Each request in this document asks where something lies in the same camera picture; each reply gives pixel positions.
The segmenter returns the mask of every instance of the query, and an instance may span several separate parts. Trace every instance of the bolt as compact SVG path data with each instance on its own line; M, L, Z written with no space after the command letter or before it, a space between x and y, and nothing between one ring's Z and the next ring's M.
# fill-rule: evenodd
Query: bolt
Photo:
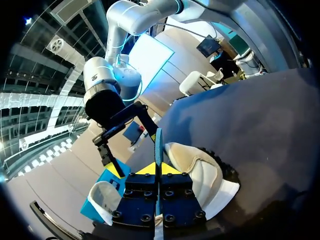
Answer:
M121 213L120 211L117 211L117 210L112 211L111 215L112 215L112 217L114 217L115 219L119 219L119 218L122 217L122 213Z
M197 211L197 212L195 212L195 217L197 219L203 219L206 217L206 212L203 210Z
M190 197L193 193L194 193L194 191L192 191L192 189L186 189L184 191L184 194L186 197Z
M167 223L173 223L176 220L176 218L175 218L175 216L173 216L171 214L167 214L167 215L165 215L164 220Z
M133 191L131 191L131 190L125 190L124 191L124 195L126 195L126 196L129 196L129 195L131 195L133 193Z
M144 195L145 197L150 197L150 196L152 196L152 191L145 191L145 192L143 193L143 195Z
M151 216L149 214L143 214L142 217L140 218L142 222L148 223L151 221Z
M173 195L175 195L175 193L173 191L165 191L164 195L166 197L172 197Z

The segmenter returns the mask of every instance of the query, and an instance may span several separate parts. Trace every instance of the navy cloth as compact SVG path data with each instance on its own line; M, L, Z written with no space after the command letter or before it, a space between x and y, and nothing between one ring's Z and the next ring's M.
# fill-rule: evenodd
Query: navy cloth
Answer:
M239 174L239 192L207 232L254 226L267 236L295 216L316 175L319 85L307 68L253 77L176 101L158 126L164 144L214 151ZM152 161L146 139L127 164L138 171Z

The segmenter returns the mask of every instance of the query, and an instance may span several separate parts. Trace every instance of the robotic arm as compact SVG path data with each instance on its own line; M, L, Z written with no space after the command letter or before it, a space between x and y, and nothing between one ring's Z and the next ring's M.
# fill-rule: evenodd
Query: robotic arm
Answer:
M139 36L159 20L183 9L181 0L151 0L146 6L120 0L109 8L105 58L93 57L83 69L86 90L83 100L90 118L104 127L112 116L137 98L141 75L127 67L129 56L121 54L128 33Z

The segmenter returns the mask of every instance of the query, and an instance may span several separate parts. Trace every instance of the white chair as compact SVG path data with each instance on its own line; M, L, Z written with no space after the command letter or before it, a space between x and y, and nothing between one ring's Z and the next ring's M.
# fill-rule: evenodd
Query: white chair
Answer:
M223 69L220 68L219 71L217 71L216 73L208 71L207 74L206 74L207 79L210 79L211 82L214 82L214 83L220 81L221 79L224 78L224 74L223 74L222 70ZM215 89L215 88L217 88L217 86L212 85L210 89Z
M197 82L198 82L198 80L199 80L199 78L200 77L202 77L203 79L205 79L205 80L208 80L209 82L211 82L212 83L212 86L211 86L211 88L210 89L214 89L214 88L217 88L217 87L221 87L222 86L222 84L217 84L217 83L215 83L214 81L212 81L209 77L208 77L208 74L211 76L212 74L212 77L213 76L215 76L215 75L217 75L218 74L218 72L216 73L216 74L214 74L213 72L208 72L207 73L207 76L205 76L205 75L203 75L203 74L201 74L200 72L198 72L198 71L192 71L184 80L183 80L183 82L180 84L180 86L179 86L179 90L180 90L180 92L181 93L183 93L185 96L189 96L189 90L194 86L194 85L196 85L197 84Z

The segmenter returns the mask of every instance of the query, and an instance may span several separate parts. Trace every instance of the blue box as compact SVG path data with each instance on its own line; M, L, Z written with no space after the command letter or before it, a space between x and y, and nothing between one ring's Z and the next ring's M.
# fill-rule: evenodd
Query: blue box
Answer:
M101 181L107 181L114 185L114 187L117 189L118 193L122 197L125 191L125 182L127 179L127 176L130 173L131 168L127 165L125 165L123 162L119 161L117 159L117 162L119 163L125 177L119 178L118 176L114 175L110 170L111 168L114 168L113 164L108 164L105 166L105 170L101 174L101 176L98 178L96 182ZM99 213L95 210L94 206L88 201L88 199L85 200L80 213L87 218L97 221L99 223L104 223L105 221L100 217Z

